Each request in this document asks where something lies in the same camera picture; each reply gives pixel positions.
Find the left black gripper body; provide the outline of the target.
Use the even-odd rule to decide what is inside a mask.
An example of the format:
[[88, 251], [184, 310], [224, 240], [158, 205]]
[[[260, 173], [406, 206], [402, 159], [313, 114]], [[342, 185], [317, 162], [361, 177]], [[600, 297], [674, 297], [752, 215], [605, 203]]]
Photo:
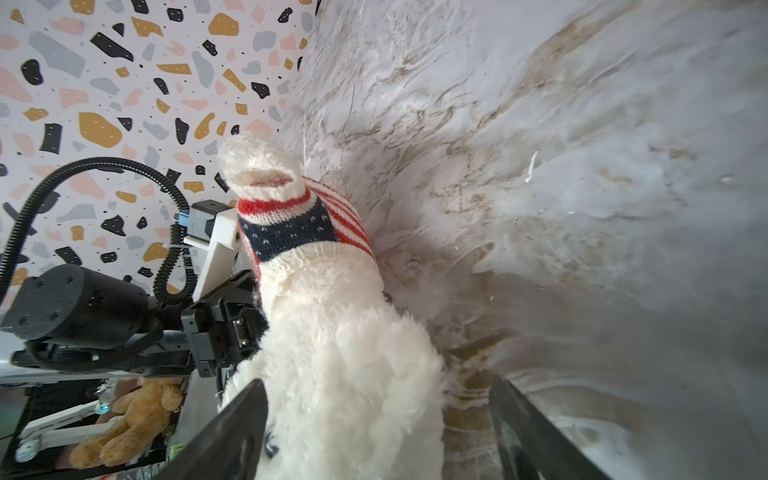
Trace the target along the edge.
[[260, 348], [267, 319], [255, 298], [254, 273], [243, 270], [186, 308], [181, 325], [202, 377], [235, 366]]

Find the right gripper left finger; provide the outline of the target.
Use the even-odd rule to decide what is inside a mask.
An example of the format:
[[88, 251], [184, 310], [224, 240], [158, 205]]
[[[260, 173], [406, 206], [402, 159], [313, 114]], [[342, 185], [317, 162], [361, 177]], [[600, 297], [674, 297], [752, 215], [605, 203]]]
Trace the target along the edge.
[[264, 384], [256, 379], [157, 475], [158, 480], [251, 480], [268, 419]]

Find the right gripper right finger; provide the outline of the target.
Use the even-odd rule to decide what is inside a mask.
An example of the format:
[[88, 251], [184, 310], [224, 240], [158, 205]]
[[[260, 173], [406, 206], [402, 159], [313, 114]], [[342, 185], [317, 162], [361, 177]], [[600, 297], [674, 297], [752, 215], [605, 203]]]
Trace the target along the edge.
[[489, 412], [505, 479], [608, 479], [509, 380], [493, 378]]

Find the white plush teddy bear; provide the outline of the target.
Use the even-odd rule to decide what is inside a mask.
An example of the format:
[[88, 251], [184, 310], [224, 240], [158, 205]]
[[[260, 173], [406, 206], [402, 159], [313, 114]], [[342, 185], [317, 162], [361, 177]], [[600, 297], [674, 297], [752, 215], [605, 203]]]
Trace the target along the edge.
[[268, 400], [260, 479], [437, 479], [444, 364], [424, 328], [385, 296], [376, 262], [313, 264], [273, 285], [256, 275], [268, 329], [229, 378]]

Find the red white striped knit sweater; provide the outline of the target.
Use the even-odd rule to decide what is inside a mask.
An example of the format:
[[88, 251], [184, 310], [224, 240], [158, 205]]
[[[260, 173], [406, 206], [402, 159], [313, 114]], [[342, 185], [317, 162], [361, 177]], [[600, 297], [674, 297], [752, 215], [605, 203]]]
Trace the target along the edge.
[[350, 260], [376, 268], [361, 219], [332, 188], [303, 175], [297, 160], [252, 134], [231, 137], [219, 168], [237, 196], [239, 232], [257, 277], [277, 284], [313, 264]]

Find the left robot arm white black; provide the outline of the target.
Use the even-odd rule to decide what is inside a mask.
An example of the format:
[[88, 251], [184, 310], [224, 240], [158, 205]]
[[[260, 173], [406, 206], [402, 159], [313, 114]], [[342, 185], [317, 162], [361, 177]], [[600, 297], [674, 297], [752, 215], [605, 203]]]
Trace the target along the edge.
[[64, 374], [212, 377], [254, 354], [268, 329], [242, 271], [202, 299], [162, 302], [140, 287], [76, 265], [27, 279], [1, 323], [23, 345], [17, 368]]

